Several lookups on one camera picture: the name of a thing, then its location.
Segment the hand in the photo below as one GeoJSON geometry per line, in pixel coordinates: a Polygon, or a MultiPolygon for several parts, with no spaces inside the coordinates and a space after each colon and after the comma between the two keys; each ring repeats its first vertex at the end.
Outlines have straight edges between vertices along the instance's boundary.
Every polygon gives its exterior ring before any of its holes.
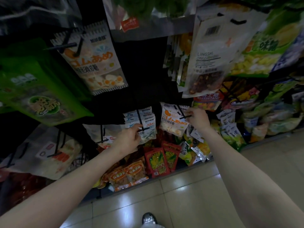
{"type": "Polygon", "coordinates": [[[211,128],[208,115],[203,109],[189,108],[186,113],[192,115],[192,117],[187,118],[187,121],[199,132],[203,133],[211,128]]]}
{"type": "Polygon", "coordinates": [[[129,153],[133,153],[141,140],[137,132],[141,127],[142,125],[137,123],[131,128],[123,129],[111,145],[111,149],[119,152],[123,157],[127,156],[129,153]]]}

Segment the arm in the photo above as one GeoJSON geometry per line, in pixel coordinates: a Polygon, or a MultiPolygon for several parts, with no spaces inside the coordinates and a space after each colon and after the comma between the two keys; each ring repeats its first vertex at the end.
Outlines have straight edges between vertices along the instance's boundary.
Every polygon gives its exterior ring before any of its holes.
{"type": "Polygon", "coordinates": [[[190,108],[190,123],[206,139],[216,166],[246,227],[302,227],[304,213],[271,178],[212,128],[204,110],[190,108]]]}
{"type": "Polygon", "coordinates": [[[111,148],[5,213],[1,227],[60,227],[107,169],[138,146],[140,126],[123,130],[111,148]]]}

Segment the tiled floor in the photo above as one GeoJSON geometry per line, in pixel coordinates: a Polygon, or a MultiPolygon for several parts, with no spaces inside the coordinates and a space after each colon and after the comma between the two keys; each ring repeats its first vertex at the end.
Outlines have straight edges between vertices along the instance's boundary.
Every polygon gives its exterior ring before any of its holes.
{"type": "MultiPolygon", "coordinates": [[[[304,132],[244,150],[242,154],[304,211],[304,132]]],[[[244,227],[215,162],[210,162],[82,205],[61,228],[137,228],[145,212],[152,212],[166,228],[244,227]]]]}

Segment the barcode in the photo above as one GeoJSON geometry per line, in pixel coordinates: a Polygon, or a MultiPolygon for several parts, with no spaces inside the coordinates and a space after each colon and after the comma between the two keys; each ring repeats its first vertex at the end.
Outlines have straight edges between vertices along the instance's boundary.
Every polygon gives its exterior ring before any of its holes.
{"type": "Polygon", "coordinates": [[[209,36],[212,34],[217,34],[217,32],[219,31],[219,25],[218,26],[213,26],[207,29],[205,36],[209,36]]]}

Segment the left hand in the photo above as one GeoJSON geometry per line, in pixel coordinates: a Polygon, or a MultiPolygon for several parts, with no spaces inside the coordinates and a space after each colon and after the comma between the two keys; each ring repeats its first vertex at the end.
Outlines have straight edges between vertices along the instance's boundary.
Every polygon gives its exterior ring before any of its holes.
{"type": "Polygon", "coordinates": [[[141,124],[136,123],[131,128],[122,130],[111,145],[111,149],[119,152],[122,156],[124,155],[124,157],[133,153],[141,140],[137,132],[141,127],[141,124]]]}

